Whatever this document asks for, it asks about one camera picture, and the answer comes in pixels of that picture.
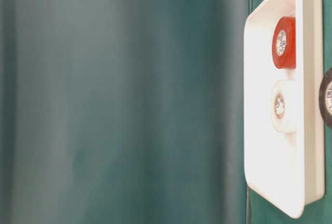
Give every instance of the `green curtain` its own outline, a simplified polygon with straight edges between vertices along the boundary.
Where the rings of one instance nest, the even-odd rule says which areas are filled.
[[[262,0],[252,0],[251,9],[255,9]],[[332,0],[323,0],[323,24],[324,24],[324,71],[327,71],[332,66],[332,47],[329,44],[332,38]],[[331,163],[331,141],[332,131],[326,127],[325,129],[325,169],[326,169],[326,190],[324,197],[312,204],[306,206],[303,215],[299,219],[291,219],[279,209],[274,207],[268,201],[250,191],[251,203],[251,224],[288,224],[288,223],[302,223],[302,224],[319,224],[330,223],[332,218],[332,179]]]
[[[3,223],[245,223],[248,0],[1,0]]]

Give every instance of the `green backdrop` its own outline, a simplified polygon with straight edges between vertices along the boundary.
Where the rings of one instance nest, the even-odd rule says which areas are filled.
[[[1,0],[2,223],[244,223],[248,0]]]
[[[262,0],[251,0],[251,10],[255,9]],[[323,0],[323,24],[324,24],[324,71],[332,66],[332,47],[329,40],[332,38],[332,0]],[[291,219],[272,204],[267,202],[254,191],[250,191],[251,224],[287,224],[305,223],[319,224],[331,223],[332,220],[332,155],[331,155],[332,131],[325,129],[325,168],[326,191],[324,197],[306,206],[303,215],[299,219]]]

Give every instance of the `teal fabric backdrop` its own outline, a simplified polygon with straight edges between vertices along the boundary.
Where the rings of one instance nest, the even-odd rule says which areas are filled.
[[[244,223],[248,0],[1,0],[3,223]]]

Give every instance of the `white tray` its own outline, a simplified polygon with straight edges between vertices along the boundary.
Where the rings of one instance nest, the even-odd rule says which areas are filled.
[[[296,17],[296,69],[272,61],[273,32],[283,16]],[[244,170],[247,184],[293,218],[325,191],[322,0],[264,0],[244,28]],[[299,89],[297,132],[278,133],[270,119],[277,80]]]

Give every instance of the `tape roll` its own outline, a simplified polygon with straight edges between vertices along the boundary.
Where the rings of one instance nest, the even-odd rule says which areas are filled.
[[[332,129],[332,68],[323,77],[319,97],[322,118]]]
[[[271,120],[277,132],[296,132],[297,87],[293,80],[280,80],[271,94]]]
[[[295,40],[295,18],[282,17],[276,24],[272,41],[273,63],[277,68],[296,67]]]

